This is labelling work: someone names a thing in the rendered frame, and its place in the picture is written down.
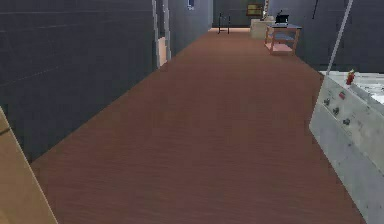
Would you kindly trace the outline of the white door frame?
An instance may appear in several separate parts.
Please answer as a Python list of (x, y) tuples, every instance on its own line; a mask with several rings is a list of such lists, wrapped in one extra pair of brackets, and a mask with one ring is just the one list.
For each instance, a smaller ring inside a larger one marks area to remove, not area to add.
[(154, 44), (155, 44), (155, 65), (159, 69), (166, 62), (171, 60), (170, 46), (170, 11), (169, 0), (151, 0)]

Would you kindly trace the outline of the white kitchen stove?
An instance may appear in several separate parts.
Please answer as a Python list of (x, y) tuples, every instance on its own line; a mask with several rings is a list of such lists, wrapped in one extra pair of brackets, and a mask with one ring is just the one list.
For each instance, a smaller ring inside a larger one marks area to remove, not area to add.
[(384, 74), (324, 71), (309, 128), (367, 224), (384, 224)]

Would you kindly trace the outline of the beige cabinet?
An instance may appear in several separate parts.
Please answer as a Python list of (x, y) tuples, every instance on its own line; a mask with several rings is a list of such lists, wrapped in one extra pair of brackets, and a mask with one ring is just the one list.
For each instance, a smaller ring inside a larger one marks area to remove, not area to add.
[(264, 39), (268, 25), (274, 24), (274, 21), (252, 19), (250, 25), (250, 34), (252, 38)]

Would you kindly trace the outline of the black chair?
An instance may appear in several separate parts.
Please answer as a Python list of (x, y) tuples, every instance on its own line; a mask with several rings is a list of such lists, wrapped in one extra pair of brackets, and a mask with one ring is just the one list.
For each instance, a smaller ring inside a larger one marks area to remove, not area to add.
[(230, 15), (225, 15), (223, 13), (219, 13), (218, 33), (226, 32), (227, 34), (229, 34), (230, 33), (230, 24), (231, 24)]

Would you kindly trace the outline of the framed wall picture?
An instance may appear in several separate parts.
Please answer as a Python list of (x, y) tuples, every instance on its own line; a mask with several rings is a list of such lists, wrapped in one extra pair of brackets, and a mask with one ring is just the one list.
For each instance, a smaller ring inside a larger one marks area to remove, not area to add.
[(264, 5), (259, 3), (252, 3), (247, 5), (246, 15), (262, 17), (264, 12)]

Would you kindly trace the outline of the black coffee machine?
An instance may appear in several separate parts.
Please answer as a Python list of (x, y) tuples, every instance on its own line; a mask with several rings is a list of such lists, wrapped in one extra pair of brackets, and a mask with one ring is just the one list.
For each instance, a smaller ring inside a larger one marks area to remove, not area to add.
[(289, 15), (284, 14), (283, 11), (280, 10), (276, 15), (275, 23), (279, 24), (279, 25), (287, 25), (288, 24), (288, 18), (289, 18)]

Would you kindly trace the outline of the wooden shelf table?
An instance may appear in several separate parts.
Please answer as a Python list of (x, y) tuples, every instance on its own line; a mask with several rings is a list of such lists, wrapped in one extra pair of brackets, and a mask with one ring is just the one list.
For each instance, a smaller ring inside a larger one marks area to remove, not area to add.
[(264, 46), (271, 55), (295, 55), (301, 30), (301, 26), (293, 24), (286, 26), (268, 25)]

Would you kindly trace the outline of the tan wooden cupboard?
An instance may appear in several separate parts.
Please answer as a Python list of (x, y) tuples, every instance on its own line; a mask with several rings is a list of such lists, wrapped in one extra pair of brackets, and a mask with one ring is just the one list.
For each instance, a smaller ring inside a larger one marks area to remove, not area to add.
[(58, 224), (1, 107), (0, 224)]

